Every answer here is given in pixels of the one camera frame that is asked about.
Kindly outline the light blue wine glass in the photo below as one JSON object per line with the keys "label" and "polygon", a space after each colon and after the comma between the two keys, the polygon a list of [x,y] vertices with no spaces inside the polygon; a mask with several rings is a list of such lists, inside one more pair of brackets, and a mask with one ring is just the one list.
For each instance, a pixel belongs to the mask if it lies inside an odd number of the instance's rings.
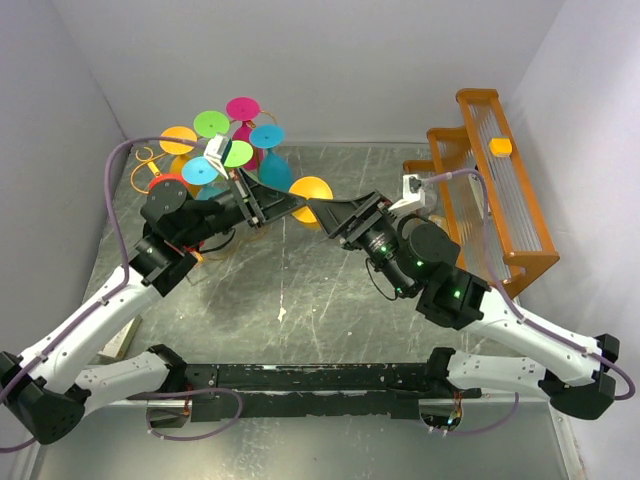
{"label": "light blue wine glass", "polygon": [[219,172],[203,156],[187,161],[181,175],[196,200],[208,200],[225,191],[224,186],[216,181]]}

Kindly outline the dark blue wine glass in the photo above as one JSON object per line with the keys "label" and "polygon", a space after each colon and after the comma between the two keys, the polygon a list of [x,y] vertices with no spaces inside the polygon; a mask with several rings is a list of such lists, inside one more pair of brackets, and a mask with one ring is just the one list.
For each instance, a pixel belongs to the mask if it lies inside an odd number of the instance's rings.
{"label": "dark blue wine glass", "polygon": [[274,149],[285,138],[284,130],[278,125],[262,125],[250,134],[250,143],[265,151],[259,167],[259,180],[272,188],[288,191],[294,183],[293,173],[287,161]]}

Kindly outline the magenta wine glass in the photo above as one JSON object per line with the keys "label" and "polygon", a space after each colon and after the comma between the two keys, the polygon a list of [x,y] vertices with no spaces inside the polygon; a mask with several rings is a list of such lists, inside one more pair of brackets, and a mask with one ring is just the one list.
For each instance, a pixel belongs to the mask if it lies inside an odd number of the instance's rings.
{"label": "magenta wine glass", "polygon": [[226,112],[230,119],[240,123],[232,139],[244,141],[252,147],[252,158],[244,165],[244,168],[249,171],[257,170],[262,158],[261,151],[250,143],[250,134],[255,128],[254,119],[260,114],[260,111],[259,103],[246,96],[233,98],[226,105]]}

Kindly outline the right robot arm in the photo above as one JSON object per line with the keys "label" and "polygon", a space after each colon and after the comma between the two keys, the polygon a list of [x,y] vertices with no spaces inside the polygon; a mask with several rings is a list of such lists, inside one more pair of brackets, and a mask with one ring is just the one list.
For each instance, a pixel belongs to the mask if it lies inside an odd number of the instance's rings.
{"label": "right robot arm", "polygon": [[516,351],[514,357],[437,348],[424,374],[426,390],[443,398],[491,389],[547,399],[582,420],[599,418],[614,402],[609,375],[619,342],[589,338],[511,305],[484,279],[456,265],[460,247],[434,222],[416,214],[395,219],[376,192],[350,201],[311,199],[309,209],[330,238],[361,250],[367,266],[382,273],[395,298],[414,298],[428,321],[471,332]]}

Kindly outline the orange wine glass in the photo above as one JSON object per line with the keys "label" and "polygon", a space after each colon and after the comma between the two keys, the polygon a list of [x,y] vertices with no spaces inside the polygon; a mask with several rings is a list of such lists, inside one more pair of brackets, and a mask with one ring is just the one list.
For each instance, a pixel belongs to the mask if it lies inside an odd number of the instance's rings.
{"label": "orange wine glass", "polygon": [[[162,137],[180,138],[183,140],[189,140],[196,142],[198,140],[197,134],[194,130],[186,126],[172,126],[164,130],[161,134]],[[174,178],[181,180],[185,185],[192,197],[196,197],[201,187],[192,185],[187,182],[182,175],[184,166],[192,159],[192,152],[195,149],[194,145],[187,145],[180,142],[161,140],[159,145],[164,153],[173,156],[173,160],[169,166],[168,174]]]}
{"label": "orange wine glass", "polygon": [[[329,184],[316,176],[305,176],[296,180],[289,188],[291,194],[305,199],[332,200],[333,191]],[[304,227],[319,230],[320,224],[309,207],[302,207],[292,213],[293,218]]]}

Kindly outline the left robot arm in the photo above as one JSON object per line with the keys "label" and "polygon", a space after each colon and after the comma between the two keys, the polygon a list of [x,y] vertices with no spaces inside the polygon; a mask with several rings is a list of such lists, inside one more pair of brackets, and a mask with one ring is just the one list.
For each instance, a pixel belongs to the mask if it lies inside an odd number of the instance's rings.
{"label": "left robot arm", "polygon": [[143,236],[105,284],[45,338],[18,355],[2,353],[2,404],[34,441],[48,445],[115,401],[178,397],[187,385],[187,364],[165,345],[107,366],[91,369],[88,363],[182,282],[206,240],[243,222],[261,227],[305,204],[304,197],[257,182],[242,169],[229,189],[208,200],[194,199],[179,180],[156,182],[141,208]]}

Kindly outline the green wine glass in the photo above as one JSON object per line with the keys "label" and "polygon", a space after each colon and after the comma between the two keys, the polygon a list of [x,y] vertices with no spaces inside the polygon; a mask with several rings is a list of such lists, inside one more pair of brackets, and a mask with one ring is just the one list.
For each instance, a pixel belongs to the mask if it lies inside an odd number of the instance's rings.
{"label": "green wine glass", "polygon": [[244,140],[230,140],[223,154],[224,181],[229,179],[232,169],[243,168],[253,159],[254,147]]}
{"label": "green wine glass", "polygon": [[226,135],[230,128],[227,116],[216,110],[199,113],[193,120],[193,129],[200,137],[211,139],[216,135]]}

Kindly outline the red wine glass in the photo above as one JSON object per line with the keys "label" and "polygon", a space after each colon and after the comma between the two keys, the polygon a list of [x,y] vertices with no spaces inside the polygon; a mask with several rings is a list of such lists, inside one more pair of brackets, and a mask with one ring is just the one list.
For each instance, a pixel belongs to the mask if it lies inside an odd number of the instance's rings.
{"label": "red wine glass", "polygon": [[161,174],[151,181],[141,214],[146,227],[179,248],[199,251],[204,244],[194,235],[201,218],[193,209],[192,187],[180,174]]}

